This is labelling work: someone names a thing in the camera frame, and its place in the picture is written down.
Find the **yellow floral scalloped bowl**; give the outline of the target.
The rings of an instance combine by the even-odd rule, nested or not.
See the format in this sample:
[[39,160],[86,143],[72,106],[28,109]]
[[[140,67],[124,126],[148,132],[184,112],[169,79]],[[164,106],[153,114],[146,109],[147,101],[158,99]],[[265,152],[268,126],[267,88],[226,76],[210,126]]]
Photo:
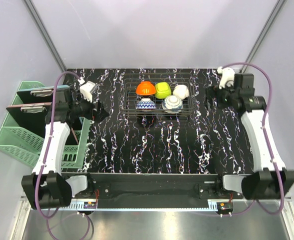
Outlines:
[[188,87],[183,84],[176,85],[172,94],[181,100],[184,100],[190,96]]

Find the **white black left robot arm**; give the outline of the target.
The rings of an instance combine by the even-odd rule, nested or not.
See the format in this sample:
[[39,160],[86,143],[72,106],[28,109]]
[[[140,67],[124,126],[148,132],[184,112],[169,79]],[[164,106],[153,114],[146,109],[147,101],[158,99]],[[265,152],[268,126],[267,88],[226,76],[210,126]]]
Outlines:
[[55,90],[45,116],[45,138],[39,159],[30,175],[23,176],[21,186],[34,210],[62,208],[80,194],[90,198],[95,186],[87,175],[65,179],[61,175],[67,138],[78,118],[102,122],[109,116],[101,102],[94,103],[95,91],[80,89],[73,97],[70,89]]

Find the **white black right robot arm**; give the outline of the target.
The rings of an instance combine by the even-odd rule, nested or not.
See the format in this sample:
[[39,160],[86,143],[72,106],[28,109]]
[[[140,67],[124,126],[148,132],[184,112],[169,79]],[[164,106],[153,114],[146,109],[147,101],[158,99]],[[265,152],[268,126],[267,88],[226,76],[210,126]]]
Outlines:
[[214,185],[215,195],[226,198],[231,192],[247,200],[279,200],[294,184],[294,170],[287,170],[269,126],[267,103],[255,95],[254,75],[219,69],[218,85],[207,87],[206,104],[220,109],[232,107],[238,114],[249,139],[253,156],[252,174],[226,174]]

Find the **orange bowl white inside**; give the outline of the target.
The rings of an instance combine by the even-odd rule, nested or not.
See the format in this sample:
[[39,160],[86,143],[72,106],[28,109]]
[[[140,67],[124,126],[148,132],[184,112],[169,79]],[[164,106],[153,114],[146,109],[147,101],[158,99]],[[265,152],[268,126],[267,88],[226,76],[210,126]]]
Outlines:
[[150,81],[142,81],[136,87],[135,93],[140,96],[150,96],[156,93],[155,86]]

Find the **blue white floral bowl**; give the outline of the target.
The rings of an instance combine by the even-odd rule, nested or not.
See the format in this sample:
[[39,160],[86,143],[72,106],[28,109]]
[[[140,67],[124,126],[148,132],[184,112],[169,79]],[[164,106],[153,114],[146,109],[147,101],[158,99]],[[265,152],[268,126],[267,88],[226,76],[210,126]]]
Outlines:
[[182,100],[175,96],[169,95],[162,101],[162,109],[168,114],[178,114],[183,110],[183,102]]

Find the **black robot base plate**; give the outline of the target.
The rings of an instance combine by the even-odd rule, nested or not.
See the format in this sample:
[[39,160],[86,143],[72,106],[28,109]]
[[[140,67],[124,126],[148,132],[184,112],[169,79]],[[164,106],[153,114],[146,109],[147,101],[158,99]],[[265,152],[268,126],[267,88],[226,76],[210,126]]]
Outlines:
[[90,198],[98,191],[102,199],[112,199],[119,196],[165,196],[178,195],[196,199],[240,199],[240,193],[219,188],[213,181],[94,181],[88,183],[88,190],[78,195]]

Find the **blue white zigzag bowl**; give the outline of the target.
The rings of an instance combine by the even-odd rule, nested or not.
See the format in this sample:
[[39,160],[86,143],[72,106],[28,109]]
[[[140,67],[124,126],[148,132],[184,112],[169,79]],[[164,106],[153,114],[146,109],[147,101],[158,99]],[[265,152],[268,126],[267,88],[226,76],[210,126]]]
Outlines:
[[142,98],[136,103],[135,108],[137,110],[148,111],[148,110],[155,110],[157,107],[155,102],[152,101],[150,98]]

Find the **white bowl dark blue outside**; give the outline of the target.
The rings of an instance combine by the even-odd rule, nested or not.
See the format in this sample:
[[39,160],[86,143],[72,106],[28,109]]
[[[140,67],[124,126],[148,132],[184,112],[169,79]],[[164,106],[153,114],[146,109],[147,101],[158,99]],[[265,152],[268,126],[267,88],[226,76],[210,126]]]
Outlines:
[[165,99],[172,94],[170,85],[167,82],[159,82],[155,85],[156,93],[154,94],[157,99]]

